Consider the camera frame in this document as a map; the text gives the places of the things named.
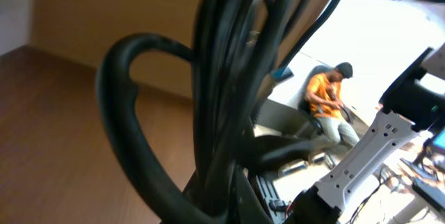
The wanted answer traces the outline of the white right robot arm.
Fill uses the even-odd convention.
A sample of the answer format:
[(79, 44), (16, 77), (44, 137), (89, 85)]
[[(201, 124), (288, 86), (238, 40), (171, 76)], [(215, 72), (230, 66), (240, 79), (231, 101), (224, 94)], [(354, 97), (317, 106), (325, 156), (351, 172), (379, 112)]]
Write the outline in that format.
[(385, 159), (422, 131), (444, 128), (444, 95), (422, 86), (444, 78), (444, 48), (426, 49), (383, 93), (382, 108), (358, 144), (292, 202), (284, 224), (337, 223), (358, 187)]

